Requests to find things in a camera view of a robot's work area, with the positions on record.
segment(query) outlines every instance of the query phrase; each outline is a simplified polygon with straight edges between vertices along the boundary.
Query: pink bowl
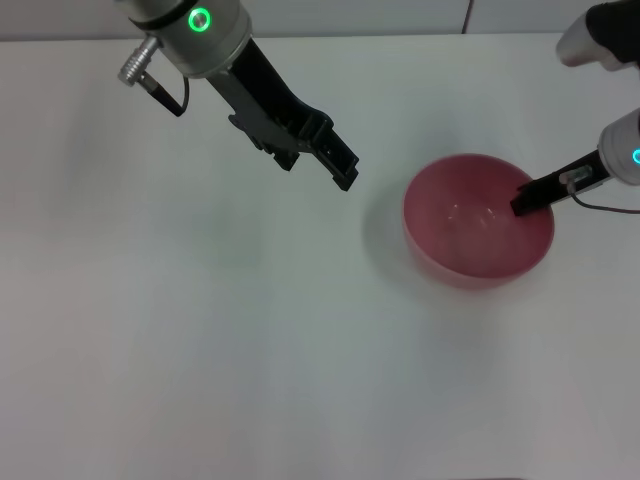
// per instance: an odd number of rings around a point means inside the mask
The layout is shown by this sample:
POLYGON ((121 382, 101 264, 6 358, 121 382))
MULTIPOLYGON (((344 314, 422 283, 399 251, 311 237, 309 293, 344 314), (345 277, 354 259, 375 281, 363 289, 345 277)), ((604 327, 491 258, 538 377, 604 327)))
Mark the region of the pink bowl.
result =
POLYGON ((531 177, 498 158, 464 154, 438 160, 411 181, 404 229, 419 264, 466 289, 505 284, 535 267, 554 234, 551 209, 516 217, 510 202, 531 177))

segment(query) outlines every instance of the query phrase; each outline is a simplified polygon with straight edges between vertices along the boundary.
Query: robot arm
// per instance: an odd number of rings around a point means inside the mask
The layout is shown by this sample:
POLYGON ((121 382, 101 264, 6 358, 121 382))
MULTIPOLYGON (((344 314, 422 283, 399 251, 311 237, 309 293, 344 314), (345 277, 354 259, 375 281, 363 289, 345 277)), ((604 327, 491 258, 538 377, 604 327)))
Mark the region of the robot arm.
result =
POLYGON ((286 171, 300 153, 313 154, 347 191, 358 176, 358 157, 333 131, 333 121, 301 102, 252 40, 251 19, 238 0, 115 0, 146 38, 120 71, 180 116, 188 80, 206 79, 235 111, 229 117, 286 171), (146 68, 157 50, 185 77, 180 106, 146 68))
MULTIPOLYGON (((567 30, 557 46, 558 57, 570 67, 592 62, 600 62, 609 71, 637 66, 639 25, 640 0, 597 5, 567 30)), ((526 215, 569 196, 575 198, 576 193, 598 187, 610 178, 640 185, 640 109, 605 128, 594 152, 523 185, 511 206, 516 215, 526 215)))

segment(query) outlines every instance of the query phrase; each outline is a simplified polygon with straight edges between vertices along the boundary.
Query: bowl rim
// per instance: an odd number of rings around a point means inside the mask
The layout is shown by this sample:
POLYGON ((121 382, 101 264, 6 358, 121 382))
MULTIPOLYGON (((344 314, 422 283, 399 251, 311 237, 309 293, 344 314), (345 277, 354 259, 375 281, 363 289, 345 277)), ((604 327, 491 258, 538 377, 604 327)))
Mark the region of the bowl rim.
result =
POLYGON ((411 242, 411 244, 413 245, 413 251, 415 254, 419 254, 420 259, 437 266, 440 269, 443 269, 446 273, 450 273, 450 274, 454 274, 456 276, 462 277, 462 278, 472 278, 472 279, 477 279, 477 280, 487 280, 487 281, 496 281, 496 280, 503 280, 503 279, 511 279, 511 278, 517 278, 520 277, 528 272, 530 272, 531 270, 533 270, 535 267, 537 267, 540 262, 542 262, 542 260, 544 260, 544 258, 547 256, 547 254, 549 253, 549 250, 551 250, 551 245, 553 244, 553 239, 555 238, 555 234, 556 234, 556 220, 555 220, 555 215, 553 214, 553 209, 551 208, 551 206, 548 206, 545 211, 547 211, 547 213, 549 214, 550 220, 551 220, 551 232, 549 235, 549 241, 544 249, 544 251, 542 252, 542 254, 540 255, 540 258, 538 258, 536 260, 535 263, 533 263, 529 268, 527 268, 526 270, 522 270, 521 272, 516 272, 516 273, 512 273, 510 275, 502 275, 502 276, 497 276, 497 277, 481 277, 481 276, 476 276, 476 275, 467 275, 466 273, 461 273, 458 272, 456 270, 452 270, 449 267, 445 267, 442 263, 438 262, 436 259, 434 259, 433 257, 431 257, 430 255, 427 255, 427 253, 422 249, 422 247, 420 247, 420 245, 418 244, 418 242, 416 242, 415 238, 413 237, 413 235, 411 234, 411 230, 409 229, 409 226, 407 225, 407 215, 406 215, 406 207, 407 207, 407 194, 409 193, 409 190, 411 189, 411 186, 413 185, 413 183, 416 181, 416 179, 422 175, 422 173, 433 167, 435 164, 437 163, 441 163, 441 162, 445 162, 447 160, 451 160, 457 157, 478 157, 484 160, 492 160, 492 161, 497 161, 498 163, 501 163, 507 167, 510 167, 514 170, 517 170, 518 172, 522 173, 527 179, 528 181, 533 181, 533 178, 524 170, 522 170, 520 167, 507 162, 506 160, 503 160, 501 158, 497 158, 491 155, 485 155, 482 153, 457 153, 454 155, 448 155, 446 157, 442 157, 442 158, 438 158, 430 163, 428 163, 427 165, 425 165, 424 167, 422 167, 418 173, 416 173, 412 178, 411 181, 409 182, 409 185, 407 186, 406 190, 404 191, 404 195, 402 196, 402 225, 404 227, 404 231, 405 231, 405 235, 407 236, 407 239, 411 242))

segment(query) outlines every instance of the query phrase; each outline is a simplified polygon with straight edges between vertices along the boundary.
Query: white table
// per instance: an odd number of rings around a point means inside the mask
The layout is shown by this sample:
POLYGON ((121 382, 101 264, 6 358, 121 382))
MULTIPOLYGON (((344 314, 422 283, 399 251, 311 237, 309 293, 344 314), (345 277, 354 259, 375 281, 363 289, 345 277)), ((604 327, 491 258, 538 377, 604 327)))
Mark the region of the white table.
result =
POLYGON ((556 40, 259 41, 360 156, 348 194, 206 82, 179 120, 127 90, 135 42, 1 45, 0 476, 638 478, 640 220, 559 204, 545 261, 481 294, 423 279, 400 231, 426 162, 541 176, 638 106, 636 72, 556 40))

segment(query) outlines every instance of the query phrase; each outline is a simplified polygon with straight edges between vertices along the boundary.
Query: white wall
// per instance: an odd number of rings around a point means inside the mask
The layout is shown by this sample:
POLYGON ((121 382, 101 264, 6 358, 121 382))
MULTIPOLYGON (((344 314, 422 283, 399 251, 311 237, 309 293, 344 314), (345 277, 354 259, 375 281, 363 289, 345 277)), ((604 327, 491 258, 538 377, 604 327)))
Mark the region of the white wall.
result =
MULTIPOLYGON (((244 0, 259 36, 459 33, 469 0, 244 0)), ((476 0, 469 32, 562 31, 598 0, 476 0)), ((11 2, 0 40, 138 35, 110 0, 11 2)))
POLYGON ((469 33, 559 32, 605 0, 476 0, 469 33))
MULTIPOLYGON (((243 3, 260 36, 456 33, 462 30, 467 9, 467 0, 243 0, 243 3)), ((0 39, 4 40, 137 35, 110 0, 11 2, 3 10, 0 39)))

